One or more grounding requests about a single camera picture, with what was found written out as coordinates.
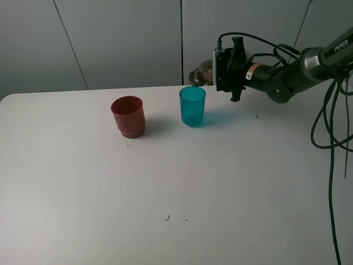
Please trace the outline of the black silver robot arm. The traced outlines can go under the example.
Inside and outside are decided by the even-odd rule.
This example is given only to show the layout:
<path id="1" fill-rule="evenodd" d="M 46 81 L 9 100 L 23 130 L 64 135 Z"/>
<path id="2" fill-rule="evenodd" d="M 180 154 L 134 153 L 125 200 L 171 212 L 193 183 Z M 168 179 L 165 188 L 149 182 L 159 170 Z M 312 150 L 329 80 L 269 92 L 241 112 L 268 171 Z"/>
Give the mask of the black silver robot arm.
<path id="1" fill-rule="evenodd" d="M 352 70 L 352 30 L 349 29 L 326 47 L 309 47 L 302 51 L 285 44 L 270 43 L 275 65 L 255 63 L 257 53 L 246 57 L 245 33 L 231 33 L 233 47 L 221 51 L 213 59 L 218 91 L 231 93 L 231 101 L 240 100 L 246 88 L 269 96 L 276 103 L 287 103 L 293 96 L 326 80 L 340 84 Z"/>

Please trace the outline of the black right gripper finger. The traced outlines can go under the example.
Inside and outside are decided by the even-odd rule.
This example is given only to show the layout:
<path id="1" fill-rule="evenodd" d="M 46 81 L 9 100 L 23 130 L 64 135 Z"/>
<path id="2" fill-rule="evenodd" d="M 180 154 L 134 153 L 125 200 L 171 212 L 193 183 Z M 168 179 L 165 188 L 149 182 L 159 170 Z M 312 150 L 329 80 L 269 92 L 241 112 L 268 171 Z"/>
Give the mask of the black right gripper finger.
<path id="1" fill-rule="evenodd" d="M 246 87 L 243 83 L 231 83 L 229 85 L 229 91 L 231 93 L 231 101 L 232 102 L 240 101 L 240 97 L 243 90 L 246 90 Z"/>
<path id="2" fill-rule="evenodd" d="M 235 62 L 246 62 L 246 50 L 244 48 L 243 37 L 233 37 L 232 41 L 231 60 Z"/>

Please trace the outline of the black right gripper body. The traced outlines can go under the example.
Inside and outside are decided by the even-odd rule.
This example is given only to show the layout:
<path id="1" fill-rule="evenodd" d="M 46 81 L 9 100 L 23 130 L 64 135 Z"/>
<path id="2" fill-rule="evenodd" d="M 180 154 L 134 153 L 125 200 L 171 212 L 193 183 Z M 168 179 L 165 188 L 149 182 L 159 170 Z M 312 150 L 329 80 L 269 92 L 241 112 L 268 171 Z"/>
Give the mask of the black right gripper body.
<path id="1" fill-rule="evenodd" d="M 273 74 L 272 66 L 249 62 L 244 54 L 228 54 L 227 70 L 227 91 L 244 87 L 264 91 L 264 84 Z"/>

